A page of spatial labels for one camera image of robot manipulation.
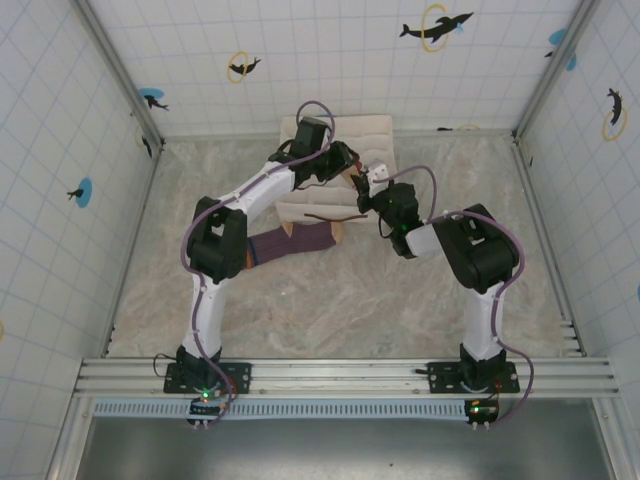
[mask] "wall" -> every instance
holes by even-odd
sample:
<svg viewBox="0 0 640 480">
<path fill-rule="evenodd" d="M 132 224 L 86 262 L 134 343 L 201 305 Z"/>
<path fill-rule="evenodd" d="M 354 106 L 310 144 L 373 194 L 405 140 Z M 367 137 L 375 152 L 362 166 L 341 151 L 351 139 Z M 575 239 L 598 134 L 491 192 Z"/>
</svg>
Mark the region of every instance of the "wall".
<svg viewBox="0 0 640 480">
<path fill-rule="evenodd" d="M 513 128 L 578 0 L 93 3 L 136 85 L 168 105 L 151 113 L 172 136 L 277 132 L 309 99 L 391 114 L 396 129 Z M 452 29 L 426 49 L 399 37 L 425 13 L 425 30 Z"/>
<path fill-rule="evenodd" d="M 578 45 L 577 68 L 564 72 L 527 139 L 531 173 L 579 330 L 590 354 L 611 356 L 634 421 L 629 428 L 635 429 L 640 429 L 639 45 L 640 3 L 604 0 Z M 623 107 L 613 127 L 610 88 L 619 92 Z"/>
<path fill-rule="evenodd" d="M 41 478 L 152 163 L 69 2 L 0 5 L 0 478 Z"/>
</svg>

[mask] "white tiled wall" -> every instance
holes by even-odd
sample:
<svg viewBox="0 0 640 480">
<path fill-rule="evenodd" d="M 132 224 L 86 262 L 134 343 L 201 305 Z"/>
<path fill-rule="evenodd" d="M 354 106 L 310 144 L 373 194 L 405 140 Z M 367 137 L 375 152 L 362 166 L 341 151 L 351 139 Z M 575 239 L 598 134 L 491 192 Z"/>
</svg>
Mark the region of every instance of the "white tiled wall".
<svg viewBox="0 0 640 480">
<path fill-rule="evenodd" d="M 513 128 L 549 64 L 549 37 L 578 0 L 92 3 L 136 85 L 164 92 L 169 111 L 151 113 L 171 136 L 277 132 L 309 99 L 340 115 L 391 114 L 397 129 Z M 399 37 L 404 23 L 419 30 L 429 7 L 425 29 L 473 13 L 435 53 Z M 234 84 L 239 51 L 261 62 Z"/>
<path fill-rule="evenodd" d="M 591 354 L 611 356 L 640 430 L 640 2 L 605 0 L 528 142 L 532 175 Z M 605 141 L 609 88 L 628 116 Z M 605 134 L 611 138 L 619 127 Z"/>
<path fill-rule="evenodd" d="M 0 1 L 0 478 L 44 476 L 99 352 L 152 166 L 135 126 L 67 0 Z"/>
</svg>

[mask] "purple cloth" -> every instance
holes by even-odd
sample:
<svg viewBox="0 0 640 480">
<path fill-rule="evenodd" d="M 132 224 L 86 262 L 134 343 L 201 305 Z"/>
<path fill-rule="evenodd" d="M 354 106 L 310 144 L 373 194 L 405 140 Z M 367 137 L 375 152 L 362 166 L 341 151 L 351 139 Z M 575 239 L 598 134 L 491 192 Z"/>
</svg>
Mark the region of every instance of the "purple cloth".
<svg viewBox="0 0 640 480">
<path fill-rule="evenodd" d="M 329 222 L 294 223 L 291 238 L 282 227 L 249 237 L 249 252 L 254 265 L 260 265 L 292 253 L 326 250 L 335 244 Z"/>
</svg>

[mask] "marble floor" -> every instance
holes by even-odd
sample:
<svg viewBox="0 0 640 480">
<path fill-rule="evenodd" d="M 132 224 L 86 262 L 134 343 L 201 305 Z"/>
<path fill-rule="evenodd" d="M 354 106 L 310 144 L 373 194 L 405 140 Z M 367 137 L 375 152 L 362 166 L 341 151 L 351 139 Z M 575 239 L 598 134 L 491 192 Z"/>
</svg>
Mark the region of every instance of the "marble floor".
<svg viewBox="0 0 640 480">
<path fill-rule="evenodd" d="M 185 334 L 191 277 L 182 235 L 196 202 L 243 183 L 275 151 L 277 137 L 168 144 L 151 189 L 116 316 L 109 356 L 174 354 Z M 504 339 L 532 356 L 562 355 L 560 312 L 510 151 L 508 136 L 399 136 L 398 169 L 426 163 L 439 181 L 436 212 L 483 203 L 520 239 L 523 276 L 506 292 Z M 431 186 L 407 174 L 421 213 Z M 276 228 L 275 208 L 249 234 Z M 329 250 L 290 255 L 241 272 L 227 298 L 224 357 L 456 357 L 464 288 L 443 254 L 405 260 L 374 225 L 345 224 Z"/>
</svg>

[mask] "gray floor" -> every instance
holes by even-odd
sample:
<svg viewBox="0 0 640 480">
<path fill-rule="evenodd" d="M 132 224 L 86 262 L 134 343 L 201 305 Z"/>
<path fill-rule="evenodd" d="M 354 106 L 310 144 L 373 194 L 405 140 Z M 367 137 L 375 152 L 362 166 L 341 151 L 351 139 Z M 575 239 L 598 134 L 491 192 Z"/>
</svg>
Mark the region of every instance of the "gray floor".
<svg viewBox="0 0 640 480">
<path fill-rule="evenodd" d="M 527 268 L 507 292 L 504 337 L 537 357 L 561 355 L 560 313 L 507 136 L 397 137 L 398 168 L 426 163 L 439 181 L 436 212 L 483 203 L 523 243 Z M 179 247 L 196 202 L 227 193 L 257 172 L 272 140 L 169 144 L 161 158 L 116 318 L 110 356 L 173 354 L 187 328 L 191 278 Z M 416 185 L 426 216 L 431 186 Z M 279 225 L 271 208 L 250 233 Z M 455 357 L 464 289 L 444 255 L 405 260 L 372 225 L 346 226 L 330 250 L 242 272 L 223 322 L 225 357 Z"/>
<path fill-rule="evenodd" d="M 429 420 L 94 420 L 78 479 L 605 480 L 590 407 L 531 401 L 494 430 Z"/>
</svg>

